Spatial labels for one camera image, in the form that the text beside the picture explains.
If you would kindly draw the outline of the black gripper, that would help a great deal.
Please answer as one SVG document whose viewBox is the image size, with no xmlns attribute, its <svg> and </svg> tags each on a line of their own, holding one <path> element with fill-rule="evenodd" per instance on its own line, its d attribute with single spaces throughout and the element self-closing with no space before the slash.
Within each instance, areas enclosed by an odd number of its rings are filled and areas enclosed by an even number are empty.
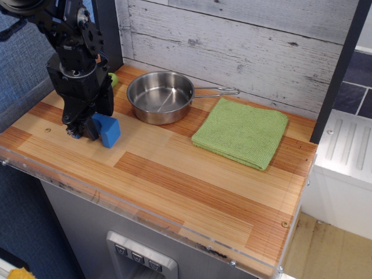
<svg viewBox="0 0 372 279">
<path fill-rule="evenodd" d="M 58 54 L 53 54 L 46 65 L 56 93 L 64 100 L 62 122 L 71 137 L 99 138 L 94 113 L 111 116 L 114 110 L 112 79 L 105 65 L 92 64 L 86 71 L 66 70 Z M 85 119 L 83 125 L 74 123 Z"/>
</svg>

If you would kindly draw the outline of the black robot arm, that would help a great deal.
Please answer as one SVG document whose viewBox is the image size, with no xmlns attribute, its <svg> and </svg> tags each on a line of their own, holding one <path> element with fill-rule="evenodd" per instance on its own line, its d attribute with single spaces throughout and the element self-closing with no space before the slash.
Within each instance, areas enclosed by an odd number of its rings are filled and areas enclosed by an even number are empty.
<svg viewBox="0 0 372 279">
<path fill-rule="evenodd" d="M 82 1 L 1 1 L 1 12 L 18 21 L 1 32 L 7 40 L 27 23 L 35 24 L 55 53 L 46 68 L 64 100 L 62 122 L 73 138 L 102 139 L 113 145 L 119 124 L 114 111 L 112 78 L 104 39 Z"/>
</svg>

